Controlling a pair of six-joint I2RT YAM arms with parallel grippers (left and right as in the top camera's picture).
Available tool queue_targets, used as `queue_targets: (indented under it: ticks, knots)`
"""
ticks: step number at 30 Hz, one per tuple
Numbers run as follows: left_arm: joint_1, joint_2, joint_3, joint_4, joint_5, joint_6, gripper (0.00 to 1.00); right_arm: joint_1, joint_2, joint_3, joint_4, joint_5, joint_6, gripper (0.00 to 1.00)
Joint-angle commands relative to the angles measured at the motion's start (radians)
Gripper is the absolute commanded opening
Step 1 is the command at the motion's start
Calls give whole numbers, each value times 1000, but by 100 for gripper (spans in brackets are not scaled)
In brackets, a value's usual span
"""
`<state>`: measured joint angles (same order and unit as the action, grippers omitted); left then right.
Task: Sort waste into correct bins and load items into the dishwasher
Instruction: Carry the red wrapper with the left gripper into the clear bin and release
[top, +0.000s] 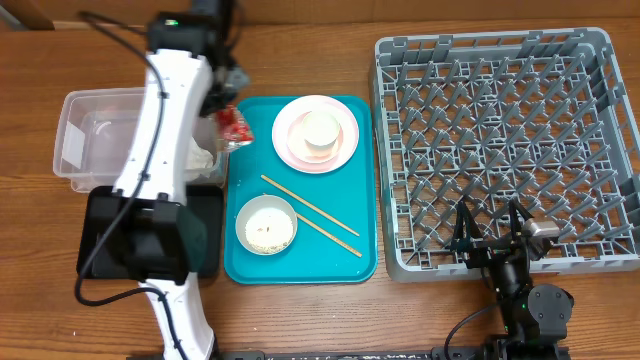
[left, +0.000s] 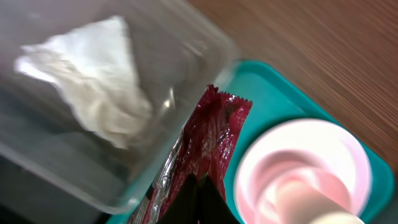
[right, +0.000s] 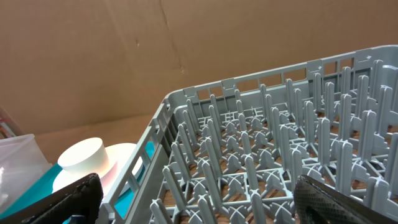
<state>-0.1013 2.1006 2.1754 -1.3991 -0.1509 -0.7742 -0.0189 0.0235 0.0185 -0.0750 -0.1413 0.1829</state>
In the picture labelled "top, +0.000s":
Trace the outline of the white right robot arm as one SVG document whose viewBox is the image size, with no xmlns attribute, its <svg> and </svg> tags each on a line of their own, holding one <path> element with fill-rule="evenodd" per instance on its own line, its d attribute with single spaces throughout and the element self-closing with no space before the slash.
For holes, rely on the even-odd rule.
<svg viewBox="0 0 640 360">
<path fill-rule="evenodd" d="M 551 284 L 533 283 L 531 263 L 543 258 L 558 242 L 560 229 L 548 217 L 535 217 L 516 199 L 508 203 L 510 231 L 497 240 L 483 238 L 474 216 L 461 200 L 448 249 L 463 257 L 469 269 L 478 269 L 496 296 L 496 302 L 461 320 L 447 335 L 447 359 L 568 359 L 558 345 L 567 337 L 574 297 Z M 500 311 L 504 333 L 491 335 L 476 348 L 453 349 L 451 340 L 464 325 L 494 309 Z"/>
</svg>

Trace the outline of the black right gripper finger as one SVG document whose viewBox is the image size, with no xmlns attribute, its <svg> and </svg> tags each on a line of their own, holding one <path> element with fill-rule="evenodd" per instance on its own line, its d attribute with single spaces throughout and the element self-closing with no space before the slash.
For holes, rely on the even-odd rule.
<svg viewBox="0 0 640 360">
<path fill-rule="evenodd" d="M 509 200 L 508 209 L 511 240 L 521 245 L 526 245 L 528 238 L 523 234 L 522 221 L 528 221 L 533 215 L 524 208 L 517 198 Z"/>
<path fill-rule="evenodd" d="M 471 248 L 472 242 L 482 238 L 483 234 L 479 230 L 465 201 L 459 201 L 456 206 L 456 223 L 452 237 L 452 249 L 468 250 Z"/>
</svg>

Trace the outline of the pile of rice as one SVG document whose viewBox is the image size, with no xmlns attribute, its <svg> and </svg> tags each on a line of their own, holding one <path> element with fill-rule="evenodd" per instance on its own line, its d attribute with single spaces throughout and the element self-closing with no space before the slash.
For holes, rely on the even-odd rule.
<svg viewBox="0 0 640 360">
<path fill-rule="evenodd" d="M 264 208 L 251 215 L 245 225 L 249 247 L 260 254 L 275 254 L 284 250 L 294 237 L 291 218 L 277 208 Z"/>
</svg>

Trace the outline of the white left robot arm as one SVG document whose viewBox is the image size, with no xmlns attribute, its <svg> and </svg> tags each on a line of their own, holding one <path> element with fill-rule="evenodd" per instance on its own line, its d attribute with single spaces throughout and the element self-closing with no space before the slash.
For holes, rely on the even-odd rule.
<svg viewBox="0 0 640 360">
<path fill-rule="evenodd" d="M 228 109 L 249 83 L 233 58 L 245 20 L 236 1 L 195 1 L 187 12 L 161 12 L 140 51 L 146 65 L 142 110 L 124 169 L 111 190 L 91 192 L 83 239 L 95 245 L 77 265 L 76 300 L 104 306 L 145 294 L 154 310 L 165 359 L 219 355 L 200 296 L 198 272 L 208 255 L 209 231 L 187 206 L 185 168 L 195 123 Z M 100 300 L 82 294 L 99 254 L 124 268 L 137 287 Z"/>
</svg>

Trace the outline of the red foil wrapper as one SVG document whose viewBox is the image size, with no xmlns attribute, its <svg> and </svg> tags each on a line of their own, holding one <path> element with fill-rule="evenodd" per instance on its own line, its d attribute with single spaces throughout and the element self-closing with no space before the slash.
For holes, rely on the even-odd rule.
<svg viewBox="0 0 640 360">
<path fill-rule="evenodd" d="M 240 147 L 251 144 L 255 136 L 242 113 L 233 105 L 214 114 L 217 133 L 217 148 L 221 152 L 231 153 Z"/>
</svg>

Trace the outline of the white paper cup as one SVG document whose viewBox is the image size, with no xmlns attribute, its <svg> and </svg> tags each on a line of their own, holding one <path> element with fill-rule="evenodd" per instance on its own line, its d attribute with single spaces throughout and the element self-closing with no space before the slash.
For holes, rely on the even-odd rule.
<svg viewBox="0 0 640 360">
<path fill-rule="evenodd" d="M 341 131 L 336 117 L 328 112 L 311 111 L 302 119 L 302 132 L 306 144 L 317 151 L 332 148 Z"/>
</svg>

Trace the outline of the grey bowl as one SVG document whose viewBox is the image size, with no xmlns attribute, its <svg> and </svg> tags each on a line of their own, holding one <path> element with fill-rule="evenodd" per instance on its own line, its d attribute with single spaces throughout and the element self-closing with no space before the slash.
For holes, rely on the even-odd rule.
<svg viewBox="0 0 640 360">
<path fill-rule="evenodd" d="M 270 256 L 288 248 L 297 233 L 297 213 L 284 199 L 260 195 L 242 206 L 236 217 L 239 242 L 249 252 Z"/>
</svg>

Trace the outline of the white napkin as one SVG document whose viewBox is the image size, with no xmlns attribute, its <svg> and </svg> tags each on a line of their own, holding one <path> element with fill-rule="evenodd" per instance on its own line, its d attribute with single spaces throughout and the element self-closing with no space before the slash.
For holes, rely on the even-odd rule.
<svg viewBox="0 0 640 360">
<path fill-rule="evenodd" d="M 214 165 L 214 156 L 207 150 L 201 148 L 194 138 L 190 140 L 189 152 L 187 155 L 186 170 L 197 170 L 210 168 Z"/>
</svg>

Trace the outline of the wooden chopstick plain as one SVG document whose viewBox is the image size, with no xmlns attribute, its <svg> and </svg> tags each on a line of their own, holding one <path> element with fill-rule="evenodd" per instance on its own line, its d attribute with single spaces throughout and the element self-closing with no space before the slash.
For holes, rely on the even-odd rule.
<svg viewBox="0 0 640 360">
<path fill-rule="evenodd" d="M 302 216 L 301 214 L 298 214 L 298 213 L 296 213 L 296 217 L 299 220 L 301 220 L 302 222 L 304 222 L 305 224 L 307 224 L 308 226 L 310 226 L 311 228 L 315 229 L 317 232 L 319 232 L 323 236 L 327 237 L 328 239 L 330 239 L 334 243 L 338 244 L 339 246 L 341 246 L 345 250 L 349 251 L 351 254 L 357 256 L 358 258 L 362 257 L 361 252 L 357 251 L 356 249 L 354 249 L 353 247 L 351 247 L 347 243 L 343 242 L 342 240 L 338 239 L 336 236 L 332 235 L 331 233 L 327 232 L 323 228 L 319 227 L 318 225 L 316 225 L 315 223 L 313 223 L 312 221 L 310 221 L 306 217 L 304 217 L 304 216 Z"/>
</svg>

